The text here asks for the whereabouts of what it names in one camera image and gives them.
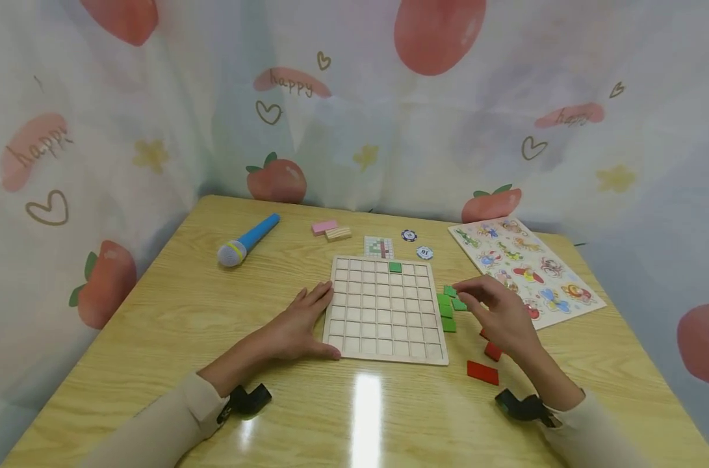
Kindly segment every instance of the black wrist strap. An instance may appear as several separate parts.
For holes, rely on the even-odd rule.
[[[562,423],[555,415],[543,405],[543,401],[538,395],[528,395],[523,401],[518,400],[509,389],[502,390],[495,397],[495,401],[512,419],[518,421],[541,421],[547,428],[559,428]]]

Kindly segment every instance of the curtain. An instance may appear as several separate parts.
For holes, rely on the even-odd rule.
[[[563,233],[709,442],[709,0],[0,0],[0,462],[210,193]]]

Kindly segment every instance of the child's right hand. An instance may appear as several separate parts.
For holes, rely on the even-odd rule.
[[[479,320],[487,338],[510,358],[525,358],[542,349],[521,297],[491,276],[477,276],[453,285],[458,297]]]

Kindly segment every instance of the child's left hand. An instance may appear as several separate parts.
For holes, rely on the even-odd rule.
[[[255,331],[253,338],[264,342],[270,350],[270,358],[274,359],[339,359],[341,352],[338,349],[321,343],[312,335],[315,322],[331,299],[333,287],[330,281],[318,283],[310,292],[304,287],[289,307]]]

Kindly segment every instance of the beige sleeve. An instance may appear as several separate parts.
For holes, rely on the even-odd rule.
[[[541,431],[571,468],[651,466],[589,391],[569,411],[547,409],[561,422],[561,427],[547,428],[542,424]]]
[[[227,399],[197,374],[188,374],[109,435],[82,462],[84,468],[166,468],[210,438]]]

